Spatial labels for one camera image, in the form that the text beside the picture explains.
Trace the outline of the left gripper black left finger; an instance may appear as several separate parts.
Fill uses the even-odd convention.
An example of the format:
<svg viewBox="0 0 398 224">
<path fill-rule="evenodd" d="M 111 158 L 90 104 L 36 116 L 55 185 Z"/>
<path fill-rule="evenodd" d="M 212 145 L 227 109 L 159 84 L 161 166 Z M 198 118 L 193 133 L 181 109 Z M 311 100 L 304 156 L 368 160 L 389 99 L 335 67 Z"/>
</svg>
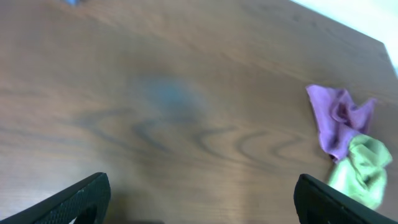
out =
<svg viewBox="0 0 398 224">
<path fill-rule="evenodd" d="M 1 220 L 9 224 L 102 224 L 111 198 L 108 176 L 97 172 L 59 193 Z"/>
</svg>

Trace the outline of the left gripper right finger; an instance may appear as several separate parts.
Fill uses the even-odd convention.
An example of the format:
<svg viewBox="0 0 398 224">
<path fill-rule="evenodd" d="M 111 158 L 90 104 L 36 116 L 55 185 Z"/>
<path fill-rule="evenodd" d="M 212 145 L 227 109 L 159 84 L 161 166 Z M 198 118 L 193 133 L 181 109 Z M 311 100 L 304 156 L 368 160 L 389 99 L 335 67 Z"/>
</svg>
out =
<svg viewBox="0 0 398 224">
<path fill-rule="evenodd" d="M 308 174 L 298 178 L 294 205 L 300 224 L 397 224 Z"/>
</svg>

